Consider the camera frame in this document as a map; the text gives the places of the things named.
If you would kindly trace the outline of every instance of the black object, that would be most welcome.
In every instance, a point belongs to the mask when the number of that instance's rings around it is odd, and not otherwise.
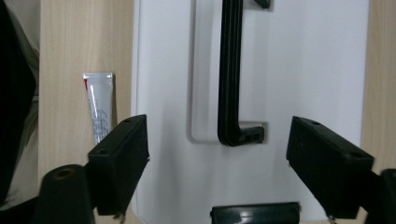
[[[84,167],[66,165],[44,176],[34,223],[94,223]]]
[[[125,119],[88,155],[85,167],[66,165],[47,173],[35,207],[20,216],[35,210],[37,224],[92,224],[97,207],[99,215],[122,219],[149,161],[146,115]]]
[[[262,143],[264,128],[239,127],[239,79],[243,0],[223,0],[221,19],[218,137],[223,145],[236,147]]]
[[[271,6],[271,0],[254,0],[262,8],[269,8]]]
[[[30,223],[35,213],[37,198],[18,204],[8,210],[0,211],[0,223]]]
[[[367,224],[396,223],[396,170],[376,175],[371,155],[322,124],[294,117],[287,159],[327,216],[356,218],[362,206]]]
[[[35,94],[35,78],[25,61],[4,1],[0,1],[0,205],[16,166],[23,123]]]
[[[86,171],[99,215],[125,214],[149,161],[146,115],[125,119],[88,157]]]
[[[266,203],[234,206],[216,206],[210,213],[212,224],[298,224],[298,203]]]

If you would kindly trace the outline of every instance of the black bracket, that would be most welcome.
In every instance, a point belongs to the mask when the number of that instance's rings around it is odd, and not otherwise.
[[[270,1],[256,1],[269,7]],[[262,143],[264,128],[239,127],[239,80],[243,0],[223,0],[221,19],[218,137],[225,146]]]

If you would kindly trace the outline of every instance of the white plastic surface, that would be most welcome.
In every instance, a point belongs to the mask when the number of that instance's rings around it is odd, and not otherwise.
[[[148,224],[210,223],[216,205],[300,202],[325,219],[286,161],[292,116],[359,145],[368,1],[275,0],[244,8],[240,120],[263,145],[216,137],[221,1],[135,1],[134,114],[148,115],[148,163],[134,212]]]

